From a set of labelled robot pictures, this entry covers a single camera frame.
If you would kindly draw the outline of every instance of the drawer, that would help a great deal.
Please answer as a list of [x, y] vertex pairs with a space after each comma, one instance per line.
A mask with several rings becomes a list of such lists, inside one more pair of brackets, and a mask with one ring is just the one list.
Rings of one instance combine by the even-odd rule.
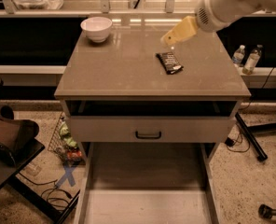
[[220, 143], [235, 119], [222, 117], [70, 117], [77, 142]]

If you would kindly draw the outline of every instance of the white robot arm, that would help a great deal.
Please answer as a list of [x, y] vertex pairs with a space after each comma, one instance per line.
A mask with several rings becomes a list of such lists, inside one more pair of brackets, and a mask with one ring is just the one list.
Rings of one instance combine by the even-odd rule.
[[276, 12], [276, 0], [200, 0], [195, 11], [201, 30], [211, 32], [261, 9]]

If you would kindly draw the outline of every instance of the cabinet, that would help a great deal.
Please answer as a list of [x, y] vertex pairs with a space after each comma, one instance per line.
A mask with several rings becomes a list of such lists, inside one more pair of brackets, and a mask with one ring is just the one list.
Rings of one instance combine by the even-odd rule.
[[176, 45], [184, 70], [167, 75], [156, 53], [176, 19], [112, 16], [104, 43], [80, 36], [55, 92], [90, 142], [75, 223], [219, 223], [208, 163], [249, 91], [215, 33]]

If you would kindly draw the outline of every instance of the white bowl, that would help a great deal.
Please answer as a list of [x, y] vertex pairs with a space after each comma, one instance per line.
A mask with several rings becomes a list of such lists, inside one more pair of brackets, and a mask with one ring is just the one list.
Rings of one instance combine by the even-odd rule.
[[81, 22], [81, 28], [88, 39], [96, 43], [104, 42], [110, 35], [112, 21], [104, 17], [93, 17]]

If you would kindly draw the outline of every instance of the white bottle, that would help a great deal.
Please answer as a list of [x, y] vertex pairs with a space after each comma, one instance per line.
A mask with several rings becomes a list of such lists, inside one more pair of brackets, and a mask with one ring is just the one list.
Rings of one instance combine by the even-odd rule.
[[245, 46], [244, 45], [240, 45], [240, 47], [234, 52], [233, 56], [232, 56], [232, 61], [235, 67], [240, 67], [241, 63], [242, 63], [242, 59], [245, 55], [245, 51], [244, 51]]
[[242, 69], [242, 72], [246, 75], [251, 75], [253, 73], [253, 70], [255, 69], [261, 54], [262, 54], [262, 45], [257, 45], [256, 48], [252, 49], [248, 60], [245, 64], [245, 66]]

